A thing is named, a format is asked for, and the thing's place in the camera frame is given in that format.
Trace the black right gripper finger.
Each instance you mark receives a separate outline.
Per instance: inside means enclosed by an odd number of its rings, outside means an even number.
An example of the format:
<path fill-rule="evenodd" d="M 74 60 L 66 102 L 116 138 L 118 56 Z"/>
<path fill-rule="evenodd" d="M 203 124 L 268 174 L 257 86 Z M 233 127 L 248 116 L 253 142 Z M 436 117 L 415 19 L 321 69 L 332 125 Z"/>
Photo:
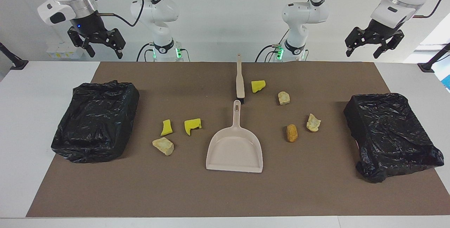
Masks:
<path fill-rule="evenodd" d="M 118 59 L 122 59 L 123 57 L 122 50 L 124 49 L 126 42 L 125 39 L 122 37 L 122 34 L 119 31 L 119 29 L 114 28 L 111 30 L 106 30 L 105 45 L 106 47 L 109 47 L 114 50 Z"/>
<path fill-rule="evenodd" d="M 68 36 L 75 47 L 83 48 L 91 58 L 95 56 L 95 51 L 90 45 L 88 37 L 85 37 L 84 40 L 81 39 L 83 35 L 79 34 L 74 27 L 70 27 L 68 29 Z"/>

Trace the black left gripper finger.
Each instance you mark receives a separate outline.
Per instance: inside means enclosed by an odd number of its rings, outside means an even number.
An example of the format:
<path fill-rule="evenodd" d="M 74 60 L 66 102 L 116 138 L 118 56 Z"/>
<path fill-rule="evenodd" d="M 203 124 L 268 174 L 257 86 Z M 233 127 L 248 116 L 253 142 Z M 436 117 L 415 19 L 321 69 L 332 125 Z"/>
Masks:
<path fill-rule="evenodd" d="M 378 59 L 383 53 L 387 52 L 388 50 L 394 50 L 400 44 L 403 38 L 404 33 L 402 30 L 396 31 L 392 35 L 392 37 L 388 38 L 376 34 L 375 42 L 376 44 L 380 44 L 380 46 L 373 53 L 373 57 L 375 59 Z"/>
<path fill-rule="evenodd" d="M 345 44 L 347 47 L 346 55 L 350 57 L 353 51 L 360 47 L 368 44 L 371 39 L 371 31 L 363 30 L 359 27 L 354 27 L 350 34 L 345 39 Z"/>

